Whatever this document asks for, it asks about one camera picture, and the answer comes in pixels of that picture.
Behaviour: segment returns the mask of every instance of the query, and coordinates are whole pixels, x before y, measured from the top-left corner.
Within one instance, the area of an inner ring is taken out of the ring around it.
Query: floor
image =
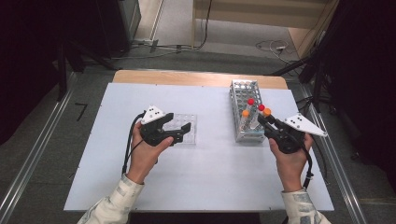
[[[141,0],[142,8],[144,8],[144,2],[150,1]],[[190,36],[183,37],[181,34],[190,34],[190,31],[180,33],[172,31],[169,26],[164,28],[162,24],[163,18],[169,18],[169,15],[166,16],[165,14],[167,6],[170,6],[167,4],[172,3],[171,0],[163,2],[163,13],[157,20],[155,32],[147,32],[148,35],[141,35],[141,39],[148,42],[152,39],[159,39],[159,44],[162,45],[189,44],[183,41],[190,40]],[[215,23],[209,23],[207,49],[184,51],[178,54],[175,54],[175,51],[171,49],[157,49],[150,53],[150,48],[134,46],[134,49],[128,55],[125,55],[122,59],[113,59],[111,62],[124,69],[203,71],[253,76],[270,74],[287,64],[276,57],[276,54],[271,50],[263,51],[257,49],[255,45],[263,40],[288,40],[290,37],[287,36],[287,33],[281,31],[281,28],[265,27],[263,28],[266,29],[265,35],[257,35],[258,37],[252,38],[250,44],[245,44],[245,41],[238,42],[241,38],[231,37],[227,39],[228,35],[222,35],[220,31],[211,31],[211,27],[214,27],[211,26],[212,24],[215,25]],[[224,29],[225,32],[228,26],[219,25],[215,27]],[[294,46],[291,44],[289,46],[290,52],[292,52]],[[279,55],[282,59],[298,60],[294,56],[289,57],[285,52]],[[4,221],[6,219],[0,219],[0,223],[77,223],[82,216],[80,212],[64,212],[64,202],[73,182],[74,173],[88,140],[106,85],[112,81],[114,76],[114,71],[108,71],[99,64],[92,61],[86,63],[88,66],[83,74],[71,76],[75,78],[69,80],[69,86],[73,92],[71,92],[68,102],[65,103],[64,112],[56,121],[54,129],[51,130],[51,136],[44,145],[42,154],[39,155],[40,160],[35,165],[29,182],[24,186],[22,194],[18,195],[18,203],[11,208],[13,212],[6,218],[8,222]],[[292,90],[296,101],[305,98],[302,85],[298,83],[296,78],[300,71],[301,69],[296,69],[296,71],[282,76],[287,80],[288,87]],[[13,183],[29,153],[35,148],[36,139],[40,136],[43,127],[46,126],[53,108],[57,106],[57,93],[58,89],[55,87],[26,118],[13,137],[0,146],[0,176],[2,177],[0,194],[2,197],[7,193],[8,187]],[[80,116],[81,104],[87,105],[82,116]],[[372,164],[365,164],[359,159],[351,159],[355,149],[347,138],[344,124],[337,116],[332,115],[332,111],[329,110],[327,105],[320,106],[322,108],[321,116],[326,123],[337,155],[360,202],[366,221],[357,222],[351,217],[345,197],[341,193],[341,186],[334,174],[334,168],[330,166],[326,154],[323,156],[323,161],[321,157],[318,158],[318,163],[323,175],[327,176],[326,179],[329,182],[327,187],[332,196],[335,210],[325,212],[325,216],[332,223],[394,223],[393,220],[396,220],[396,214],[394,213],[396,196],[386,175]],[[316,155],[320,155],[318,147],[314,147],[314,150]],[[0,215],[3,214],[4,207],[2,205]],[[285,213],[284,211],[271,211],[260,213],[259,216],[261,223],[281,223]]]

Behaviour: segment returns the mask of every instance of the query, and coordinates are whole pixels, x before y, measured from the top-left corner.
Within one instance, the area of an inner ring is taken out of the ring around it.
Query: gray floor
[[[159,32],[156,35],[159,38],[162,36],[160,41],[164,41],[160,42],[160,44],[189,44],[189,42],[177,42],[176,38],[171,41],[172,36],[168,39],[168,42],[165,42],[166,38],[164,35],[160,35],[161,29],[162,27],[159,24]],[[223,41],[221,43],[243,45],[235,42],[238,39],[240,40],[240,38],[225,40],[223,37],[219,37],[218,34],[218,42]],[[224,45],[216,44],[216,41],[212,41],[214,35],[213,32],[210,33],[209,36],[211,37],[210,39],[208,38],[208,45],[205,45],[208,49],[213,50],[185,51],[178,54],[172,53],[162,57],[155,57],[155,55],[169,53],[170,50],[157,49],[154,53],[149,53],[149,48],[140,47],[131,50],[124,59],[115,59],[111,62],[116,66],[123,67],[123,69],[205,71],[253,76],[270,74],[285,66],[285,63],[275,57],[272,52],[257,55],[252,53],[253,50],[257,50],[259,53],[261,51],[255,47],[249,50],[242,50],[243,53],[241,53],[241,50],[224,48]],[[280,37],[290,38],[286,35],[278,37],[263,35],[259,39],[279,39]],[[87,64],[88,66],[84,73],[77,74],[78,81],[75,90],[8,223],[77,223],[82,216],[82,213],[64,212],[64,203],[106,85],[112,81],[115,73],[92,61],[88,61]],[[304,97],[301,92],[301,86],[296,81],[296,72],[290,72],[283,77],[288,81],[288,86],[293,91],[295,99],[299,100]],[[53,107],[55,107],[57,94],[58,90],[55,87],[26,118],[12,138],[0,146],[0,176],[2,177],[0,180],[0,195],[2,197],[23,165]],[[82,108],[76,103],[88,104],[85,113],[79,121],[77,119]],[[353,161],[350,159],[355,149],[350,145],[343,124],[339,118],[329,113],[326,105],[321,106],[322,116],[325,119],[329,134],[353,189],[361,202],[367,223],[395,223],[392,220],[396,220],[396,214],[394,213],[396,197],[386,175],[374,165],[367,165],[359,160]],[[318,156],[318,149],[315,147],[314,150]],[[325,215],[332,223],[352,223],[344,198],[334,178],[332,167],[329,165],[327,158],[324,159],[328,169],[327,180],[330,183],[328,191],[331,194],[335,208],[335,211],[326,212]],[[324,164],[321,162],[321,158],[318,158],[318,162],[324,172]],[[284,211],[271,211],[261,214],[262,223],[280,223],[284,216]]]

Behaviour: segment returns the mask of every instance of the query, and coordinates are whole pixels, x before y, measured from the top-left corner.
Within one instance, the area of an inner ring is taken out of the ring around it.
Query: black controller
[[[163,139],[170,136],[174,138],[171,147],[176,143],[183,142],[183,135],[190,131],[191,123],[189,122],[183,125],[180,130],[165,131],[163,129],[163,125],[171,121],[173,117],[174,114],[169,113],[160,119],[155,119],[150,123],[144,124],[140,129],[140,134],[142,135],[145,142],[155,147],[160,144]]]
[[[267,138],[273,138],[281,152],[290,154],[298,151],[302,147],[305,133],[293,129],[286,123],[274,118],[272,115],[265,117],[260,114],[257,121],[264,128],[264,135]]]

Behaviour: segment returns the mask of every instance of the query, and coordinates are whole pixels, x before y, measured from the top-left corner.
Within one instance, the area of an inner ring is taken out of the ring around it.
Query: table
[[[206,19],[210,0],[193,0],[191,45],[195,19]],[[307,56],[315,41],[330,24],[338,0],[216,0],[210,20],[289,27],[290,37],[300,58]]]
[[[107,87],[64,210],[86,210],[114,189],[120,179],[130,122],[152,102],[165,112],[195,112],[198,118],[196,144],[176,144],[160,156],[146,178],[146,187],[136,201],[135,211],[284,209],[280,196],[282,186],[268,141],[240,144],[234,141],[228,91],[231,80],[236,78],[255,79],[259,87],[268,88],[261,89],[263,103],[270,105],[280,119],[297,109],[282,77],[118,71]],[[205,110],[204,102],[209,96],[219,103],[206,104],[213,110]],[[182,106],[175,104],[175,97]],[[308,192],[317,209],[333,210],[312,150],[311,154],[317,181],[311,181]]]

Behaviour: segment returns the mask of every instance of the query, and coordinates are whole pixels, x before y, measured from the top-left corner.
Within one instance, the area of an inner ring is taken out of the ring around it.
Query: test tube rack
[[[233,79],[230,86],[230,97],[233,105],[233,118],[236,142],[262,142],[265,139],[264,128],[259,125],[250,129],[249,123],[256,114],[258,105],[262,104],[262,97],[257,80]],[[247,125],[240,127],[242,111],[247,106],[249,98],[254,99],[254,105],[249,111]]]

